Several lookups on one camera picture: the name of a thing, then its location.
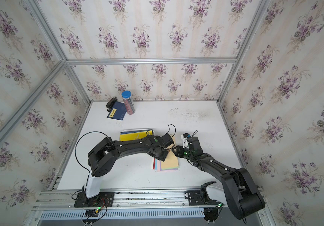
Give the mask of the tan beige envelope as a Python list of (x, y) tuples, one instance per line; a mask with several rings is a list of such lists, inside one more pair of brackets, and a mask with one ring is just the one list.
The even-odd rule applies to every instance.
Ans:
[(169, 153), (168, 153), (165, 161), (164, 162), (161, 161), (162, 170), (179, 168), (178, 158), (175, 156), (175, 154), (172, 152), (171, 149), (168, 151), (169, 151)]

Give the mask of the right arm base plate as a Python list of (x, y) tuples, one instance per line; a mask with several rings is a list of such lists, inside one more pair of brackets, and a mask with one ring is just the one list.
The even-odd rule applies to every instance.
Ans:
[(220, 204), (219, 201), (210, 199), (207, 193), (202, 190), (187, 190), (184, 197), (187, 199), (189, 206), (218, 206)]

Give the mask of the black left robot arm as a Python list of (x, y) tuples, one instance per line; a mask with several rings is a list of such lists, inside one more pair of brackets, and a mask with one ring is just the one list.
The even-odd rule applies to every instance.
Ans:
[(115, 141), (104, 138), (88, 153), (90, 167), (83, 193), (87, 199), (99, 195), (101, 177), (111, 171), (115, 162), (129, 155), (146, 153), (149, 156), (165, 161), (169, 153), (168, 147), (174, 145), (173, 138), (166, 133), (163, 136), (146, 135), (143, 138), (130, 141)]

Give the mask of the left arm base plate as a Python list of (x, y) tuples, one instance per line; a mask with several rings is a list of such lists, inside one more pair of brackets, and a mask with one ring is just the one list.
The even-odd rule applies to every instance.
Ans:
[(113, 205), (115, 192), (100, 192), (97, 196), (87, 198), (84, 192), (79, 192), (74, 208), (96, 208), (96, 207), (111, 207)]

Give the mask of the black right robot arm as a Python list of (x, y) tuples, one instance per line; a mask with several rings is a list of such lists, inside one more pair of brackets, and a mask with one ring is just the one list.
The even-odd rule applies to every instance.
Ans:
[(188, 199), (192, 200), (192, 205), (217, 204), (217, 208), (226, 205), (239, 220), (266, 207), (266, 202), (248, 170), (229, 167), (204, 153), (198, 137), (185, 138), (184, 144), (174, 147), (172, 151), (176, 157), (187, 159), (192, 166), (217, 179), (202, 184), (198, 193), (188, 191)]

